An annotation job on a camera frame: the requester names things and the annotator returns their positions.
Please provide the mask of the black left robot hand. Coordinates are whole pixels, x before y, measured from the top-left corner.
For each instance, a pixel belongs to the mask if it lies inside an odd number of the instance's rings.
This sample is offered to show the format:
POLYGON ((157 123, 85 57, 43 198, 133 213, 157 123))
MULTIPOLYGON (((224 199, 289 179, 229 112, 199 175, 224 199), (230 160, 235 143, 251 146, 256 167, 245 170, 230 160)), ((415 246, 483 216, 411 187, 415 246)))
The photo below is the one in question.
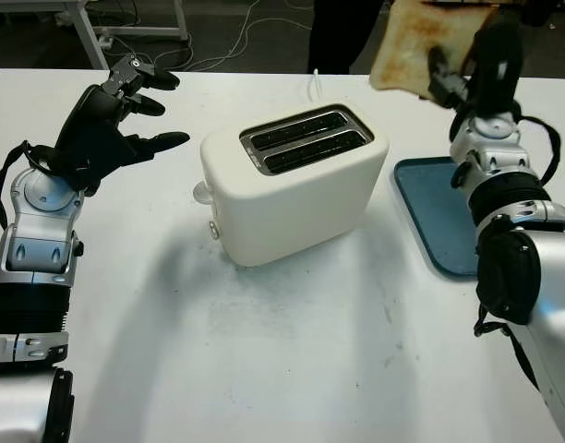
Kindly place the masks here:
POLYGON ((179 78, 164 69, 134 55, 122 57, 102 84, 88 86, 80 96, 55 142, 50 170, 91 197, 102 179, 117 169, 151 161, 157 153, 188 142, 185 132, 142 138, 119 130, 130 114, 165 113, 165 107, 140 94, 141 89, 175 90, 179 84, 179 78))

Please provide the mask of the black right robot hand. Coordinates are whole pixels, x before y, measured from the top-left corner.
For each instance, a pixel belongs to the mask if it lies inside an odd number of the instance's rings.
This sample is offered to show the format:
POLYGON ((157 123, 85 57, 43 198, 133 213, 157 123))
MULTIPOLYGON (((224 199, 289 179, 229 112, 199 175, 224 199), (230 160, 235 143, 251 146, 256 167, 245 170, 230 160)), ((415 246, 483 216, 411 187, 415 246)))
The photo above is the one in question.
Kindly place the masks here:
POLYGON ((471 56, 475 67, 465 80, 450 66, 442 47, 432 47, 427 57, 428 92, 445 108, 467 105, 482 118, 509 112, 523 68, 518 29, 501 22, 479 30, 471 56))

